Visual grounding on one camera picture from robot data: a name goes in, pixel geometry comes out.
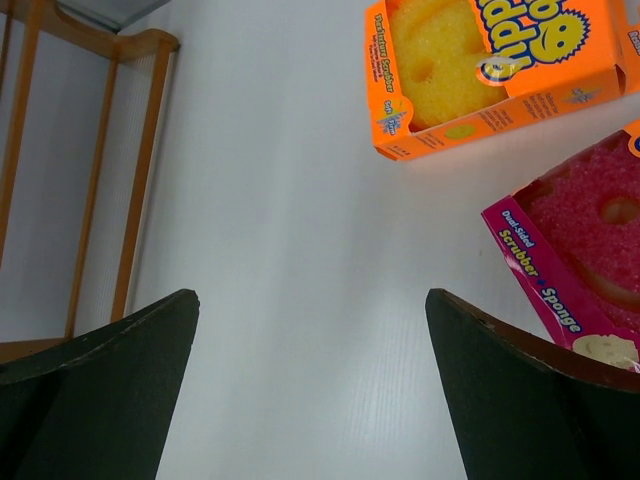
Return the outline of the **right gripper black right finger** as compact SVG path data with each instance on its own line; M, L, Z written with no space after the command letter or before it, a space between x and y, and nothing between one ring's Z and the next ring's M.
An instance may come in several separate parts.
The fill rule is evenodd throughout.
M636 479L639 376L504 323L444 289L426 319L470 479Z

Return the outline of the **pink scrubber sponge box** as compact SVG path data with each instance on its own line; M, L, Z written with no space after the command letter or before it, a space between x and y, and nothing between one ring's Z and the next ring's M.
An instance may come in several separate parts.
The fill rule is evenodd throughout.
M589 146L482 218L553 342L639 370L639 124Z

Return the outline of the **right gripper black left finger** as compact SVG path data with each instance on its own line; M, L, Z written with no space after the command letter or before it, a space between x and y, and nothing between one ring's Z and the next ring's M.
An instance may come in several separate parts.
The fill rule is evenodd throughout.
M199 309L182 289L2 364L2 478L155 478Z

